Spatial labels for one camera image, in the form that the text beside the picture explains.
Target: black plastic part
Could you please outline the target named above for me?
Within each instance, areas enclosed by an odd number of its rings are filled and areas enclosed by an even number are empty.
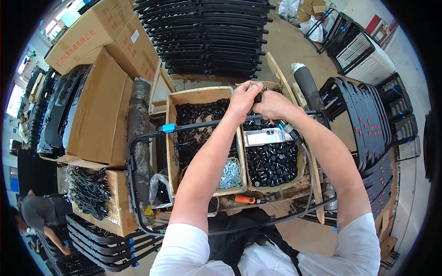
[[[302,66],[298,68],[293,75],[302,91],[302,94],[307,100],[310,109],[323,110],[324,104],[319,96],[318,88],[316,87],[310,70],[306,66]]]

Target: window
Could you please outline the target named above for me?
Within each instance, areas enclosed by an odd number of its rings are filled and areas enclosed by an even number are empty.
[[[14,85],[12,89],[11,97],[9,98],[8,107],[6,109],[6,113],[13,117],[18,117],[19,109],[22,104],[22,97],[25,94],[25,91],[20,88],[17,84]]]
[[[64,10],[62,10],[56,17],[55,17],[55,19],[57,20],[57,21],[60,21],[60,19],[61,19],[61,17],[63,16],[63,14],[65,14],[65,12],[67,11],[68,9],[64,9]]]
[[[60,26],[56,25],[47,36],[50,39],[54,39],[60,31],[61,31]]]
[[[51,22],[49,22],[49,24],[46,26],[46,32],[45,34],[47,35],[49,32],[52,31],[52,29],[55,27],[55,25],[57,24],[57,22],[55,22],[54,20],[52,20]]]
[[[20,63],[19,69],[17,70],[17,73],[19,73],[20,75],[23,73],[23,70],[24,70],[25,67],[26,67],[25,60],[28,61],[28,60],[29,60],[29,57],[28,57],[28,56],[25,56],[25,58],[23,58],[22,63]]]

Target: plastic bag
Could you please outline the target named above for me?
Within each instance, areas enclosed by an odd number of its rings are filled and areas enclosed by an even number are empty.
[[[278,5],[278,14],[280,17],[284,18],[285,20],[296,17],[299,0],[282,0],[278,3]]]
[[[160,185],[165,185],[167,190],[167,198],[169,199],[169,203],[162,203],[157,198],[158,193],[158,187]],[[166,208],[173,205],[173,198],[170,194],[170,188],[169,188],[169,177],[167,177],[164,174],[154,174],[150,178],[150,185],[149,185],[149,203],[152,206],[152,209],[158,209],[158,208]]]
[[[301,30],[302,33],[306,34],[315,25],[317,21],[318,20],[316,20],[315,17],[312,15],[309,21],[300,23],[301,28],[299,29]],[[321,24],[319,24],[319,26],[311,33],[309,38],[311,41],[322,43],[322,40],[324,39],[324,34],[322,31]]]

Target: wooden plank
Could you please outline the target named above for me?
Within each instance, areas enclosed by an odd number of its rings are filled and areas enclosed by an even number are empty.
[[[171,93],[175,93],[176,92],[175,85],[173,85],[172,79],[170,78],[169,74],[166,72],[166,69],[161,66],[160,70],[161,70],[160,71],[161,77],[164,79],[164,82],[166,83],[167,87],[169,88],[169,91]]]
[[[161,60],[158,62],[158,65],[156,66],[156,70],[155,70],[155,76],[153,77],[153,83],[152,83],[152,87],[150,89],[150,97],[149,97],[149,113],[151,113],[153,106],[152,106],[152,101],[153,98],[155,97],[155,91],[156,88],[158,86],[158,81],[160,80],[160,72],[161,72]]]
[[[304,95],[302,94],[298,83],[296,83],[296,82],[292,83],[292,92],[293,92],[293,95],[295,96],[297,102],[299,103],[299,106],[305,110],[308,106],[307,100],[305,99]]]
[[[275,59],[273,58],[272,54],[270,52],[267,52],[267,63],[269,64],[270,70],[273,72],[273,74],[276,76],[276,78],[279,80],[279,82],[282,84],[282,93],[287,97],[289,96],[289,100],[296,106],[299,106],[298,102],[296,101],[295,96],[293,93],[291,93],[290,85],[288,84],[286,78],[282,74],[281,69],[279,68],[278,64],[276,63]]]
[[[153,106],[165,106],[167,104],[167,100],[153,101]]]
[[[242,83],[244,81],[247,81],[248,79],[242,79],[242,78],[227,78],[227,77],[220,77],[215,75],[180,75],[180,74],[171,74],[171,79],[182,79],[182,80],[190,80],[190,81],[213,81],[218,82],[223,85],[228,84],[235,84],[235,83]]]
[[[313,170],[314,170],[314,174],[312,174],[312,172],[310,172],[310,177],[315,178],[315,185],[313,185],[313,194],[315,195],[315,204],[321,204],[323,202],[323,199],[322,199],[322,192],[321,192],[321,183],[319,180],[318,164],[316,163],[316,157],[311,152],[310,152],[310,154],[312,155]],[[321,224],[325,223],[325,215],[324,215],[324,208],[323,207],[316,210],[316,217],[318,218],[318,220]]]

